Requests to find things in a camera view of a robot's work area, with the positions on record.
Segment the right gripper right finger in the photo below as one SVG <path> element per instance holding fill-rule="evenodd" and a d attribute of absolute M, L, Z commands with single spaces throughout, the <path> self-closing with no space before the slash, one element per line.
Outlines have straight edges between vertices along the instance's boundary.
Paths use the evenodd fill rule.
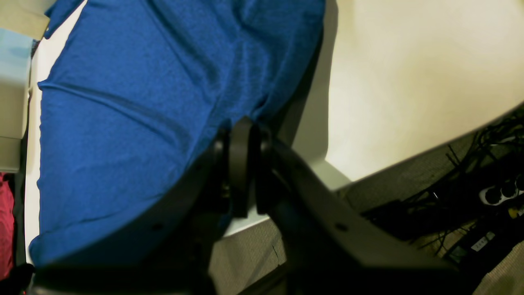
<path fill-rule="evenodd" d="M 466 277 L 365 220 L 305 161 L 255 127 L 256 203 L 281 234 L 285 272 L 275 295 L 471 295 Z"/>

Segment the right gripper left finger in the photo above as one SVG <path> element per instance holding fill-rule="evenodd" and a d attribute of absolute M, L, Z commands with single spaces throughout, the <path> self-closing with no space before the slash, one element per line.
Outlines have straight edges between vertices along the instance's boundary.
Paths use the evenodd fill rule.
<path fill-rule="evenodd" d="M 215 241 L 247 218 L 256 155 L 248 118 L 210 146 L 157 203 L 118 231 L 38 270 L 34 295 L 215 295 Z"/>

